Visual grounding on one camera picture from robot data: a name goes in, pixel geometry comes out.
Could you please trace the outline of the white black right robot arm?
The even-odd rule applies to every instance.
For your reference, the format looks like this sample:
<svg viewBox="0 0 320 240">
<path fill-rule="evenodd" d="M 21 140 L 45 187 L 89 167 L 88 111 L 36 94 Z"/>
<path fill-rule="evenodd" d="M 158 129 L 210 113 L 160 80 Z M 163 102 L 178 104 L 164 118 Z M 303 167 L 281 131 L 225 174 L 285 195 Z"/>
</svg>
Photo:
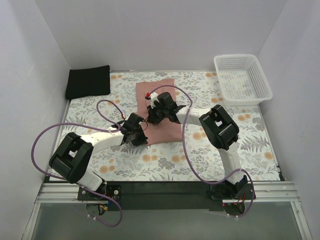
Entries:
<svg viewBox="0 0 320 240">
<path fill-rule="evenodd" d="M 147 107 L 147 121 L 159 124 L 168 119 L 170 122 L 182 125 L 182 145 L 188 165 L 193 174 L 203 183 L 213 186 L 220 198 L 237 199 L 245 195 L 248 177 L 242 170 L 238 154 L 239 127 L 221 105 L 213 108 L 194 108 L 192 105 L 177 105 L 169 92 L 157 94 L 147 93 L 146 100 L 150 101 Z M 219 152 L 224 178 L 212 182 L 204 180 L 196 172 L 188 157 L 185 128 L 186 125 L 201 126 L 211 145 Z"/>
</svg>

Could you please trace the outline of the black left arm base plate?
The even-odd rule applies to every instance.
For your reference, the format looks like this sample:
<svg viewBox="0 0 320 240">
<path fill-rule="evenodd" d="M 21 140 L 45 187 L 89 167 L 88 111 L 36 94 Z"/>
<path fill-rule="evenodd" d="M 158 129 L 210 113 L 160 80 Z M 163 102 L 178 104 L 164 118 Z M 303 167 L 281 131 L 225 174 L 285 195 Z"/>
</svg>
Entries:
<svg viewBox="0 0 320 240">
<path fill-rule="evenodd" d="M 118 201 L 121 199 L 122 186 L 114 185 L 114 184 L 111 184 L 111 185 L 101 184 L 96 190 L 96 192 L 100 195 L 104 195 L 114 199 L 115 201 Z M 106 201 L 107 199 L 105 197 L 101 197 L 99 195 L 91 193 L 90 191 L 80 187 L 78 190 L 77 200 L 78 201 L 99 201 L 99 200 Z"/>
</svg>

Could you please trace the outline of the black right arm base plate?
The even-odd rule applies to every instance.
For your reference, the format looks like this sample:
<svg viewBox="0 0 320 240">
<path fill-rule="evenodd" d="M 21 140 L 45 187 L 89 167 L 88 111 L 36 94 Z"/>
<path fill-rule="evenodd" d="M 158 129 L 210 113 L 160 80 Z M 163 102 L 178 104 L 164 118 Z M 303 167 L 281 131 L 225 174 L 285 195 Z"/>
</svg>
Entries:
<svg viewBox="0 0 320 240">
<path fill-rule="evenodd" d="M 251 200 L 252 197 L 254 200 L 256 199 L 256 194 L 253 193 L 251 183 L 245 184 L 240 189 L 226 184 L 210 185 L 206 194 L 212 200 Z"/>
</svg>

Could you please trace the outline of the pink t shirt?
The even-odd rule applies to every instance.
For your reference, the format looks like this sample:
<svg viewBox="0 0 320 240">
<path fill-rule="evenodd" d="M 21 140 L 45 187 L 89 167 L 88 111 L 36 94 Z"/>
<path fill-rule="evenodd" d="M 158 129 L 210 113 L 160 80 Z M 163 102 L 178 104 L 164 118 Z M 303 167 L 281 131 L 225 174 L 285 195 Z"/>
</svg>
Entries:
<svg viewBox="0 0 320 240">
<path fill-rule="evenodd" d="M 162 79 L 154 82 L 139 82 L 136 84 L 137 114 L 143 118 L 147 118 L 147 106 L 150 102 L 145 99 L 147 93 L 155 90 L 157 94 L 164 92 L 170 93 L 173 100 L 176 100 L 176 91 L 172 87 L 175 85 L 173 78 Z M 180 124 L 169 121 L 167 118 L 159 124 L 147 125 L 144 131 L 147 137 L 147 145 L 155 145 L 160 143 L 171 143 L 182 141 L 182 129 Z"/>
</svg>

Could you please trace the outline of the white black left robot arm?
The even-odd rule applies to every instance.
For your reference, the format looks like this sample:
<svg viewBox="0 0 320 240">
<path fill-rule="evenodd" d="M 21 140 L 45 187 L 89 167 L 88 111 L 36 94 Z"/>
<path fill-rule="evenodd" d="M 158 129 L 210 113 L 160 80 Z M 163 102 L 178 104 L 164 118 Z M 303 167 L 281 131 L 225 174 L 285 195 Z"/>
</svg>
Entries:
<svg viewBox="0 0 320 240">
<path fill-rule="evenodd" d="M 106 131 L 91 134 L 70 132 L 50 158 L 49 166 L 67 182 L 86 187 L 95 200 L 101 200 L 107 193 L 105 181 L 88 169 L 91 156 L 114 146 L 146 144 L 148 138 L 141 126 L 143 121 L 143 117 L 132 113 L 127 120 L 119 122 L 119 130 L 112 125 Z"/>
</svg>

